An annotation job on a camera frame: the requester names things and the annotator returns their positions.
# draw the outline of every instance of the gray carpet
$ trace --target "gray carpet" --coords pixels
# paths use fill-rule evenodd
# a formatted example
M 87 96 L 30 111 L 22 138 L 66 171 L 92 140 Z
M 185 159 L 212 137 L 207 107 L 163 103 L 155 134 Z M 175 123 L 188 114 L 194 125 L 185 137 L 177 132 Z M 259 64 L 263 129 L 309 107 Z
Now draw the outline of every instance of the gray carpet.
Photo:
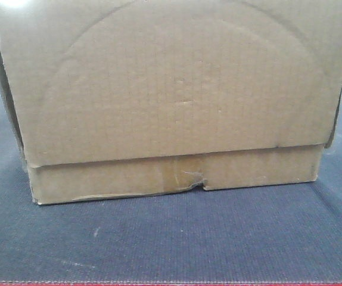
M 312 184 L 39 207 L 0 99 L 0 282 L 342 282 L 342 108 Z

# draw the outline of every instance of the brown cardboard box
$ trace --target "brown cardboard box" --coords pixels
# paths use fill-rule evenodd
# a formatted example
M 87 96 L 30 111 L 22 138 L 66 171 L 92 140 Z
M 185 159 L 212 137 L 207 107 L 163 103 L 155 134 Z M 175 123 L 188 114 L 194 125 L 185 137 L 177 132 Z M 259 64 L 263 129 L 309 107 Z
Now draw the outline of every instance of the brown cardboard box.
M 0 0 L 0 87 L 39 204 L 314 181 L 342 0 Z

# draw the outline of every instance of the table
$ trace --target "table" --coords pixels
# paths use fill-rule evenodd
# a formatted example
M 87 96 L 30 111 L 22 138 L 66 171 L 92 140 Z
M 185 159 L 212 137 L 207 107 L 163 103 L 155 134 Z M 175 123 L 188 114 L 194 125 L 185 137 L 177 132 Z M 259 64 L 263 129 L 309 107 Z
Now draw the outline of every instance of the table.
M 0 98 L 0 282 L 342 283 L 342 105 L 315 183 L 37 206 Z

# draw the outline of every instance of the cardboard box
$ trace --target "cardboard box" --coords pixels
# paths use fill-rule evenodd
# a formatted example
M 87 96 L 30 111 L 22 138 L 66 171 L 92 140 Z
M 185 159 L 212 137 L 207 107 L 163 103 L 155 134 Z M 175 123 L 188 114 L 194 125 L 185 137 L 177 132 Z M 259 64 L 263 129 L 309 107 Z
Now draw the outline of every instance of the cardboard box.
M 0 0 L 0 88 L 39 204 L 314 181 L 342 0 Z

